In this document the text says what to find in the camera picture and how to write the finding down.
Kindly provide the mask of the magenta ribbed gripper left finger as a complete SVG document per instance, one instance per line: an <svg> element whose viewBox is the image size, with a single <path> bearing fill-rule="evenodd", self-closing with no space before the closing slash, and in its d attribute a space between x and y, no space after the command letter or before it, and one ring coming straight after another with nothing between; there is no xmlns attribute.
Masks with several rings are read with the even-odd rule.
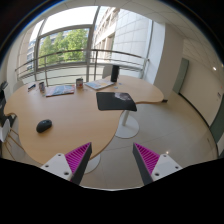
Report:
<svg viewBox="0 0 224 224"><path fill-rule="evenodd" d="M57 153L41 168L76 185L79 185L90 155L92 153L91 143L86 143L67 154Z"/></svg>

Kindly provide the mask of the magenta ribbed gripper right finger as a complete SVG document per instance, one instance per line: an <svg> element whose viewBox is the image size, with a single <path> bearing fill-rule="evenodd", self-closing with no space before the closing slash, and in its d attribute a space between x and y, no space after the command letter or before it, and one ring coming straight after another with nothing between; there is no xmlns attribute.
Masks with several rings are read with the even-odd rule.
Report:
<svg viewBox="0 0 224 224"><path fill-rule="evenodd" d="M168 154L157 154L137 143L133 144L133 155L144 185L182 169Z"/></svg>

